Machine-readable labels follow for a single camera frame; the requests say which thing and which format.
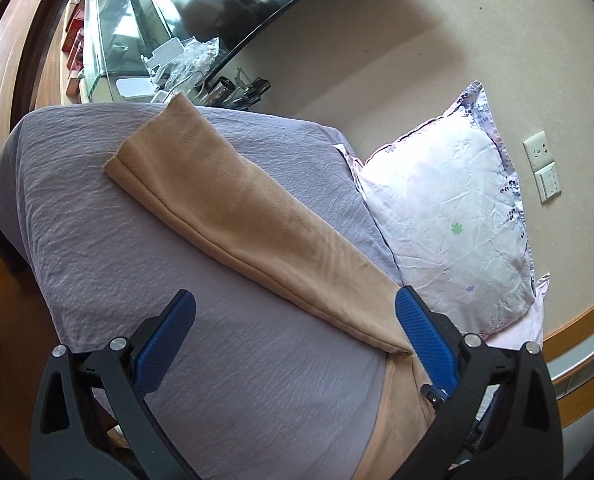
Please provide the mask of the white floral pillow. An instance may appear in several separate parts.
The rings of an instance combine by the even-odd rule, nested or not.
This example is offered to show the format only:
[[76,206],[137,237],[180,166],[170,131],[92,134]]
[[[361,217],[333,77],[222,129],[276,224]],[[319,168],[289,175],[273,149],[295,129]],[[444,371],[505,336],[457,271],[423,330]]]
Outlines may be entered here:
[[337,148],[404,284],[488,338],[537,299],[520,179],[473,81],[438,117],[360,160]]

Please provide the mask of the tan garment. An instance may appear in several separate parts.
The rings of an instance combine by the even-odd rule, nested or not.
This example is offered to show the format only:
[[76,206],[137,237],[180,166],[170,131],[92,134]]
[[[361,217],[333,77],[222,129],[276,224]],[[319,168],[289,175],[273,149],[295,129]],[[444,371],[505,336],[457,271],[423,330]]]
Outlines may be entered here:
[[393,477],[431,425],[419,393],[426,375],[396,320],[397,284],[184,96],[132,133],[104,171],[211,258],[386,352],[375,424],[353,475]]

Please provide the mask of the glass top side table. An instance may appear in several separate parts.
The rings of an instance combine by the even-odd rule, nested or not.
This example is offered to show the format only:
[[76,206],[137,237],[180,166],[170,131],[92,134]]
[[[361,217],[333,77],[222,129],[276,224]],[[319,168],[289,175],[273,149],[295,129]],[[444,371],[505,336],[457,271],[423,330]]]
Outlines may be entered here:
[[169,63],[155,76],[140,57],[172,37],[220,40],[220,54],[206,75],[176,84],[213,84],[224,66],[273,21],[300,0],[81,0],[82,26],[69,39],[84,101],[146,102],[163,89]]

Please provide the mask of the white charger box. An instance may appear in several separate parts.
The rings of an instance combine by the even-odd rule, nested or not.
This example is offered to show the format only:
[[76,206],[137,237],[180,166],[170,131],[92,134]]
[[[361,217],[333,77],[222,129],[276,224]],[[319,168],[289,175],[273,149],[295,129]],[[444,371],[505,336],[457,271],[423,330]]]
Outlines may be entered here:
[[177,37],[172,37],[154,49],[151,55],[142,55],[140,59],[142,60],[146,70],[148,70],[148,74],[155,76],[158,70],[165,68],[170,62],[178,58],[183,52],[184,46],[181,40]]

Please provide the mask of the clear plastic bag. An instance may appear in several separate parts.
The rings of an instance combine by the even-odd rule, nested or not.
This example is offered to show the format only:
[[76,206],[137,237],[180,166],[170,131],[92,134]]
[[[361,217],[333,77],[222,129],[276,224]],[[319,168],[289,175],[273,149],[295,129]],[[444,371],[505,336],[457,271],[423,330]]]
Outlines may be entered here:
[[206,75],[220,54],[220,40],[217,37],[208,41],[192,37],[184,40],[182,46],[183,52],[169,64],[169,77],[163,86],[166,91],[196,72]]

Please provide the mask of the wooden headboard shelf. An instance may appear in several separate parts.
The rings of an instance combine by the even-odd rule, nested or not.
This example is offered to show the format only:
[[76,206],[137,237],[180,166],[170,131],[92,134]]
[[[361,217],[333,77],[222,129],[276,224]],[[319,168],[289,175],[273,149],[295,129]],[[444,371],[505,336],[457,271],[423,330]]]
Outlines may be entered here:
[[564,428],[594,410],[594,305],[544,339]]

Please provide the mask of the pink floral pillow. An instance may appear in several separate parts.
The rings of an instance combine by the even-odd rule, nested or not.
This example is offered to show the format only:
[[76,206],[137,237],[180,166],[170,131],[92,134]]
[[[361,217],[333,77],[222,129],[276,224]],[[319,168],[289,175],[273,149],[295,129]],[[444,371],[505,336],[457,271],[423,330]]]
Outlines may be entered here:
[[544,348],[544,300],[550,289],[549,273],[541,276],[535,284],[535,301],[529,310],[516,322],[486,339],[489,347],[520,350],[525,342],[534,342]]

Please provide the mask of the white wall socket switch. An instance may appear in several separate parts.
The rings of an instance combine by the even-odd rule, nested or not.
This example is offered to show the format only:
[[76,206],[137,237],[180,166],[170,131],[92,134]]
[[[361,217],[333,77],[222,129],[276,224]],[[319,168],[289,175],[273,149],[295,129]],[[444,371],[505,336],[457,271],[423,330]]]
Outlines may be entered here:
[[535,178],[541,204],[547,203],[561,191],[560,178],[546,133],[540,131],[523,141],[525,154]]

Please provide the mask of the lavender bed sheet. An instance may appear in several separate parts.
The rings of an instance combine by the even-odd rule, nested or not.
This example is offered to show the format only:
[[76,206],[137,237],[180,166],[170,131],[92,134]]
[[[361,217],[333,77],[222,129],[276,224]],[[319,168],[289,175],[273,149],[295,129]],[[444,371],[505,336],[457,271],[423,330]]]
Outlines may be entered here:
[[348,479],[376,419],[386,356],[222,266],[103,168],[158,113],[47,107],[0,154],[0,229],[73,351],[131,334],[186,289],[197,318],[146,401],[205,479]]

